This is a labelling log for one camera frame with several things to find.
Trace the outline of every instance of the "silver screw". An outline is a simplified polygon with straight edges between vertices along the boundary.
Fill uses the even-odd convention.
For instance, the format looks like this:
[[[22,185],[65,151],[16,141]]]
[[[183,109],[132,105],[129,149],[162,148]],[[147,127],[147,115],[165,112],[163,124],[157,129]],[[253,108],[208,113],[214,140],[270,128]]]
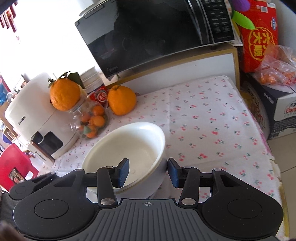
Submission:
[[[115,203],[115,200],[112,198],[104,198],[101,200],[101,204],[105,206],[112,205],[113,203]]]
[[[181,203],[184,205],[190,206],[190,205],[195,204],[195,200],[192,198],[184,198],[184,199],[182,199]]]

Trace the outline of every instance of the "photo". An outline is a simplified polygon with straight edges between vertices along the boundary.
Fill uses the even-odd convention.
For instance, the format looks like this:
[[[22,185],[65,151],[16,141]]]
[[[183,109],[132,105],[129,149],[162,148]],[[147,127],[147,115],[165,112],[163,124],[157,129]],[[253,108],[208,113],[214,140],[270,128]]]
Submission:
[[[9,178],[16,184],[22,183],[25,181],[24,177],[19,173],[19,171],[14,168],[9,174]]]

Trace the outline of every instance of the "white cabinet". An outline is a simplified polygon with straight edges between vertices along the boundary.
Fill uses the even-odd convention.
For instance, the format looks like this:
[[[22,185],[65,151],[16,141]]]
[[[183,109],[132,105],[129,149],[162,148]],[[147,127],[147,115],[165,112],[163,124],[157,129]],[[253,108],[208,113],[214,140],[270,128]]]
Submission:
[[[141,70],[108,87],[122,84],[135,92],[146,94],[203,77],[226,75],[239,89],[237,50],[229,44],[221,44],[216,50],[210,47],[189,50],[160,60],[160,63],[149,63],[146,69],[144,66],[137,69]]]

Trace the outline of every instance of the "microwave oven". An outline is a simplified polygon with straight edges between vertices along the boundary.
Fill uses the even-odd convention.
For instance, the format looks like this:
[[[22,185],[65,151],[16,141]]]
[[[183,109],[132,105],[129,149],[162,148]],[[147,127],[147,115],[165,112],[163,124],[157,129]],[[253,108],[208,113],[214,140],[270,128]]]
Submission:
[[[106,78],[163,56],[234,40],[224,0],[107,0],[75,25]]]

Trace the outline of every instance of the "floor tile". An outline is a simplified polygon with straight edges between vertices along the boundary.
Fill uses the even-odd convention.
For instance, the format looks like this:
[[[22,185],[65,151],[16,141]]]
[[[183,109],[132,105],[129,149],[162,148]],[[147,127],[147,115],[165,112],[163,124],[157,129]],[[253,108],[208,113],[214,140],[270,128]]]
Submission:
[[[296,168],[283,172],[281,174],[281,179],[284,186],[286,201],[288,205],[290,237],[296,238]]]
[[[269,140],[268,144],[281,172],[296,167],[296,133]]]

